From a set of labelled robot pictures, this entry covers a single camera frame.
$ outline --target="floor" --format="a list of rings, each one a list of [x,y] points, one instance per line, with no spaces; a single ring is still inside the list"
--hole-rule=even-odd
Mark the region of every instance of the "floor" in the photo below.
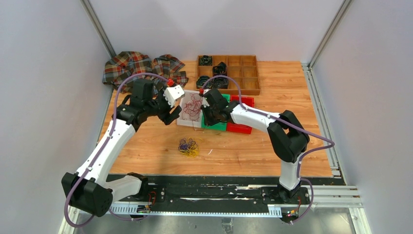
[[[194,61],[184,61],[189,77],[185,89],[195,90]],[[320,134],[305,76],[299,62],[259,61],[261,94],[252,96],[255,107],[270,112],[293,111],[306,130]],[[113,113],[112,97],[102,131]],[[179,140],[193,137],[200,154],[188,158],[177,150]],[[308,149],[323,145],[310,137]],[[279,176],[280,159],[267,133],[253,129],[251,135],[215,130],[195,131],[173,122],[165,126],[157,117],[148,118],[129,140],[113,164],[111,173],[157,175]],[[309,154],[302,163],[302,176],[332,176],[326,152]]]

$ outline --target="white container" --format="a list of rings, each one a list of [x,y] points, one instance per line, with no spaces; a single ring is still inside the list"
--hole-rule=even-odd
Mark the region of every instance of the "white container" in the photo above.
[[[187,104],[190,105],[189,109],[191,110],[197,109],[193,105],[197,105],[197,106],[199,105],[199,108],[201,108],[202,100],[204,98],[198,95],[199,91],[193,91],[193,90],[184,90],[184,91],[185,91],[185,97],[183,97],[179,103],[179,106],[182,108],[182,111],[179,114],[179,118],[177,118],[176,120],[176,124],[182,125],[182,126],[200,128],[201,121],[202,121],[202,111],[200,110],[198,114],[194,116],[190,116],[189,114],[185,113],[184,108],[186,107]]]

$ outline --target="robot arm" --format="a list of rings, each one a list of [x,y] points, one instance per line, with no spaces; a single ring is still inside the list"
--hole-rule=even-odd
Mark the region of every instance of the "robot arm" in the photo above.
[[[286,120],[293,125],[303,128],[296,116],[291,111],[283,113],[270,113],[267,117],[257,114],[252,107],[244,109],[238,101],[230,103],[217,89],[206,90],[203,94],[204,101],[201,107],[205,125],[214,125],[218,122],[231,122],[244,124],[269,134],[274,152],[281,159],[281,176],[279,180],[279,193],[284,193],[291,198],[300,188],[299,158],[306,151],[310,138],[307,134],[289,128],[285,124],[271,119],[275,116]]]
[[[185,95],[181,86],[166,87],[158,83],[158,96],[153,97],[154,82],[146,79],[138,79],[134,82],[133,93],[126,96],[122,104],[117,108],[116,119],[109,124],[102,140],[98,143],[89,158],[80,166],[74,174],[66,173],[62,178],[62,186],[65,195],[68,196],[73,185],[80,179],[79,175],[88,171],[79,186],[70,198],[70,205],[97,217],[104,215],[113,202],[130,195],[145,195],[147,193],[148,179],[145,176],[129,173],[125,177],[106,182],[114,161],[129,139],[138,131],[140,125],[149,116],[158,116],[165,125],[171,124],[179,117],[181,107],[174,108],[176,101]],[[110,129],[115,124],[114,131],[110,135]],[[110,140],[102,148],[107,138]],[[99,157],[89,165],[100,152]]]

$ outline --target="white wall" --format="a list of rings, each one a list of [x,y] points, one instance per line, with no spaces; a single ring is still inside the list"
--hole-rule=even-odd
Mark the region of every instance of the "white wall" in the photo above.
[[[103,121],[109,56],[78,0],[0,4],[0,233],[55,234],[60,180]]]
[[[413,2],[355,0],[315,67],[374,234],[411,233]]]
[[[115,51],[308,62],[342,0],[91,0]]]

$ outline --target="red box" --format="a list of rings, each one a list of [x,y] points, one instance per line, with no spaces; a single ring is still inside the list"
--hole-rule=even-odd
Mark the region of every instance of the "red box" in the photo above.
[[[229,98],[229,101],[234,101],[234,100],[239,100],[238,95],[231,95]],[[250,106],[254,107],[254,98],[250,97],[241,97],[241,101]],[[245,133],[245,134],[251,134],[252,128],[248,127],[243,124],[234,124],[234,123],[227,123],[226,124],[226,130],[229,132],[235,132],[235,133]]]

